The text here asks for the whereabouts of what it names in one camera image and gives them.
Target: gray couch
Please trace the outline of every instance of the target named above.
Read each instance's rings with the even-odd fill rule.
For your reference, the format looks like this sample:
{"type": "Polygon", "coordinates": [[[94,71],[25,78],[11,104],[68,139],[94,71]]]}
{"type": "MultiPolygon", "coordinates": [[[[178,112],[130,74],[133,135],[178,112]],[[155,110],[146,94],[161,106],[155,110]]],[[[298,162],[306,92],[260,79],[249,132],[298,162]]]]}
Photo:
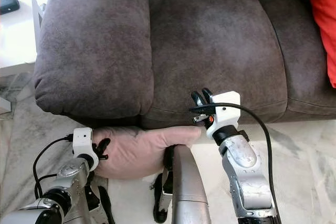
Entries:
{"type": "Polygon", "coordinates": [[[49,0],[36,102],[92,127],[159,128],[192,124],[190,94],[207,87],[265,122],[335,119],[325,56],[307,0],[49,0]]]}

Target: fabric upholstery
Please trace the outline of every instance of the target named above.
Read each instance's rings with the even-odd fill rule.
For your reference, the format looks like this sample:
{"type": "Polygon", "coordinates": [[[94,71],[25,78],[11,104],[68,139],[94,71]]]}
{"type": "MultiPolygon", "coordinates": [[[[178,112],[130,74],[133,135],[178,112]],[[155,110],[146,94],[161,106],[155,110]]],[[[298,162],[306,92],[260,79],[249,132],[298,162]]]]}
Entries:
{"type": "Polygon", "coordinates": [[[327,51],[328,76],[336,88],[336,0],[311,0],[313,15],[320,27],[321,38],[327,51]]]}
{"type": "Polygon", "coordinates": [[[153,97],[148,0],[49,0],[35,65],[45,111],[115,119],[153,97]]]}
{"type": "Polygon", "coordinates": [[[100,161],[94,170],[99,176],[114,179],[135,179],[163,169],[165,149],[171,145],[191,146],[201,135],[195,126],[180,126],[144,131],[138,127],[103,127],[93,132],[93,143],[111,140],[104,151],[109,159],[100,161]]]}
{"type": "Polygon", "coordinates": [[[260,2],[274,26],[284,56],[287,110],[305,114],[307,119],[314,118],[310,115],[335,117],[336,90],[328,80],[326,57],[312,14],[299,0],[260,2]]]}
{"type": "Polygon", "coordinates": [[[191,124],[190,94],[203,87],[239,92],[266,121],[283,114],[283,59],[258,0],[150,0],[150,13],[154,101],[143,127],[191,124]]]}

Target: black cable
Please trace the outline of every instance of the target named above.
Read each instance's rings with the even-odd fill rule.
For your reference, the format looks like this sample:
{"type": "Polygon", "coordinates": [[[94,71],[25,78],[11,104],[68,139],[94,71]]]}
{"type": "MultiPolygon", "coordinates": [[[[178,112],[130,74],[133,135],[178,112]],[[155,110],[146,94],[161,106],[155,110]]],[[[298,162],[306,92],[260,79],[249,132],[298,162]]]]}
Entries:
{"type": "Polygon", "coordinates": [[[73,134],[69,134],[63,138],[60,138],[58,140],[55,140],[53,142],[51,142],[50,144],[48,144],[36,157],[34,163],[33,163],[33,176],[34,176],[34,179],[35,179],[35,183],[36,183],[36,187],[37,187],[37,191],[34,191],[35,193],[35,198],[38,199],[39,197],[41,197],[43,195],[43,192],[42,192],[42,188],[41,188],[41,184],[40,184],[40,181],[37,177],[37,173],[36,173],[36,164],[37,164],[37,161],[40,159],[40,157],[42,156],[42,154],[49,148],[51,147],[53,144],[56,144],[57,142],[60,142],[60,141],[64,141],[64,140],[67,140],[67,141],[72,141],[72,137],[73,137],[73,134]]]}
{"type": "MultiPolygon", "coordinates": [[[[45,179],[45,178],[51,178],[51,177],[56,177],[56,176],[57,176],[56,173],[55,173],[55,174],[45,175],[45,176],[39,178],[38,181],[41,182],[41,181],[42,181],[43,179],[45,179]]],[[[37,195],[37,183],[35,183],[34,193],[35,193],[35,195],[37,195]]]]}
{"type": "Polygon", "coordinates": [[[277,212],[278,222],[279,222],[279,224],[281,224],[281,219],[280,219],[280,214],[279,214],[277,200],[276,200],[276,197],[275,197],[275,190],[274,190],[274,184],[273,184],[272,144],[271,144],[271,138],[269,136],[269,132],[268,132],[268,129],[267,129],[266,125],[253,111],[251,111],[250,109],[248,109],[248,108],[246,108],[242,105],[238,105],[238,104],[234,104],[234,103],[226,103],[226,102],[208,103],[208,104],[205,104],[205,105],[193,107],[189,110],[192,111],[192,112],[195,112],[195,113],[205,114],[206,109],[214,108],[214,107],[232,107],[232,108],[243,110],[243,111],[247,112],[248,114],[250,114],[260,124],[261,128],[263,129],[265,137],[266,137],[266,142],[267,142],[269,187],[270,187],[270,190],[271,190],[271,193],[272,193],[272,196],[273,196],[274,206],[275,206],[275,209],[276,209],[276,212],[277,212]]]}

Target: marble floor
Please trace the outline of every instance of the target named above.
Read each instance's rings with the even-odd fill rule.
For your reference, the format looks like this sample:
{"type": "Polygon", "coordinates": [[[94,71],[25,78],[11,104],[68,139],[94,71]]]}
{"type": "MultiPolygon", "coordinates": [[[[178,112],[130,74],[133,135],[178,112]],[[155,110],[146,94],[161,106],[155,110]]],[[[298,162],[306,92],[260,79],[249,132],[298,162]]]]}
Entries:
{"type": "MultiPolygon", "coordinates": [[[[34,199],[32,163],[37,151],[80,125],[43,112],[30,82],[16,96],[12,116],[0,120],[0,215],[34,199]]],[[[274,153],[274,181],[283,224],[336,223],[336,121],[268,124],[274,153]]],[[[241,125],[261,153],[266,172],[267,149],[261,129],[241,125]]],[[[203,131],[192,147],[208,196],[212,223],[237,223],[229,182],[217,146],[203,131]]],[[[40,174],[53,173],[71,156],[69,144],[55,145],[42,158],[40,174]]],[[[155,223],[150,187],[155,175],[136,180],[109,180],[108,192],[117,224],[155,223]]]]}

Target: silver cylindrical object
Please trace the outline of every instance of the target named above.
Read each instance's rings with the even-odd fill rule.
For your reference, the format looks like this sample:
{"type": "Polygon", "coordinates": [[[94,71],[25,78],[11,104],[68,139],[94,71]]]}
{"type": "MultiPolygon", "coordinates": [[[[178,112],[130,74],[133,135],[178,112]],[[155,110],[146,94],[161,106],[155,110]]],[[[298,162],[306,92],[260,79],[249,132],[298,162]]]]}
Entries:
{"type": "Polygon", "coordinates": [[[172,224],[211,224],[201,175],[190,149],[174,148],[172,224]]]}

